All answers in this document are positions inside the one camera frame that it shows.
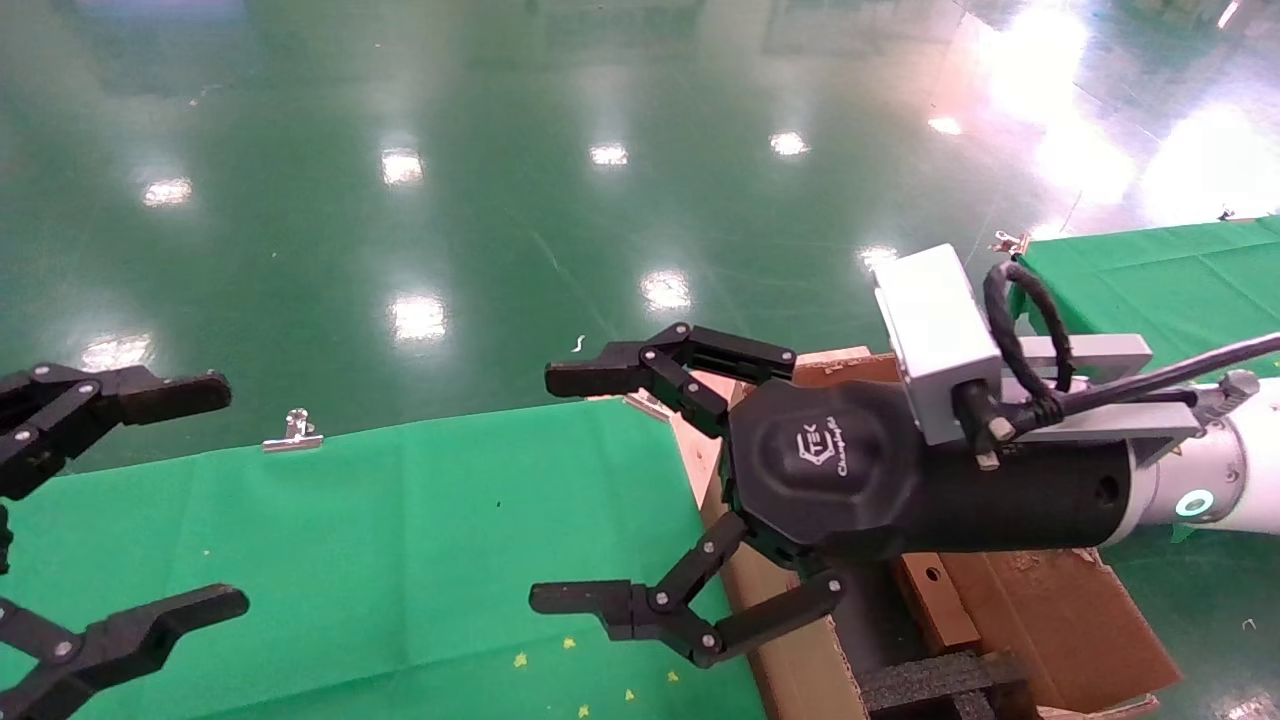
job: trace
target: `brown cardboard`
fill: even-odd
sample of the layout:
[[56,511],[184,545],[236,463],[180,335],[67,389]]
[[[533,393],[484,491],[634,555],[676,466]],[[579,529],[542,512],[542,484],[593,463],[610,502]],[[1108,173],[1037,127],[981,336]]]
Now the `brown cardboard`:
[[[892,355],[864,348],[801,356],[795,382],[897,382]],[[717,387],[732,401],[732,393]],[[716,471],[719,442],[672,418],[696,497],[710,525],[724,507]],[[960,602],[984,652],[1011,650],[1027,666],[1041,714],[1089,720],[1132,720],[1157,705],[1147,693],[1180,679],[1129,593],[1092,551],[942,555]],[[744,548],[722,577],[735,611],[786,591],[794,575]],[[833,628],[814,623],[768,643],[750,657],[772,720],[865,717],[858,685]],[[1112,707],[1138,698],[1137,702]]]

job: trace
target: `green table cover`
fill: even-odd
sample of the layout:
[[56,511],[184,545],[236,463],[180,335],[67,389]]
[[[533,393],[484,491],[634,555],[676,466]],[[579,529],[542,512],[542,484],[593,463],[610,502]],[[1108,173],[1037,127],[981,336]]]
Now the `green table cover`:
[[[61,477],[12,514],[0,594],[76,630],[215,582],[251,600],[78,720],[764,717],[745,660],[527,607],[539,580],[655,582],[701,533],[669,427],[621,402]],[[718,583],[699,600],[727,612]],[[3,687],[31,665],[4,652]]]

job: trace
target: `green epoxy floor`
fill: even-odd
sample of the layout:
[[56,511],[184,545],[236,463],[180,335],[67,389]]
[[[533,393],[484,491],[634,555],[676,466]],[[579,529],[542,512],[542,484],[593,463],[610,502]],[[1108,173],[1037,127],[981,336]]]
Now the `green epoxy floor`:
[[1274,210],[1277,67],[1262,0],[4,1],[0,369],[233,382],[83,471],[548,402],[675,319],[883,350],[877,259]]

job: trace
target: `black cable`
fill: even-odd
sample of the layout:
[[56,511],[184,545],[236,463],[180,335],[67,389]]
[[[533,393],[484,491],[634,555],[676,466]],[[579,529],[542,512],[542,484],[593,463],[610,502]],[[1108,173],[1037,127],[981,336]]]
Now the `black cable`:
[[[1064,395],[1059,398],[1059,402],[1061,404],[1064,416],[1078,415],[1096,407],[1102,407],[1103,405],[1129,402],[1169,386],[1196,379],[1204,373],[1221,370],[1271,352],[1280,352],[1280,333],[1236,342],[1235,345],[1211,350],[1203,355],[1197,355],[1196,357],[1151,373],[1121,378],[1085,391]],[[1011,418],[1011,421],[1014,430],[1019,434],[1044,427],[1032,407],[1023,407]]]
[[[1044,325],[1053,341],[1055,365],[1057,366],[1057,383],[1053,389],[1057,392],[1071,389],[1071,374],[1075,373],[1075,368],[1071,366],[1071,340],[1066,334],[1066,327],[1057,314],[1057,305],[1053,304],[1053,296],[1050,295],[1048,287],[1030,270],[1016,263],[1005,261],[987,273],[987,279],[982,283],[982,296],[987,307],[987,322],[991,324],[991,337],[1000,348],[1000,356],[1012,372],[1014,378],[1018,379],[1018,384],[1030,393],[1032,400],[1041,405],[1052,405],[1052,393],[1050,393],[1044,380],[1027,364],[1023,345],[1014,329],[1014,316],[1009,313],[1009,283],[1023,288],[1041,311],[1041,316],[1044,318]],[[1056,414],[1055,409],[1046,407],[1046,410],[1051,415]]]
[[1183,405],[1194,409],[1199,404],[1199,393],[1189,387],[1170,387],[1165,389],[1157,389],[1133,397],[1129,400],[1121,400],[1120,402],[1181,402]]

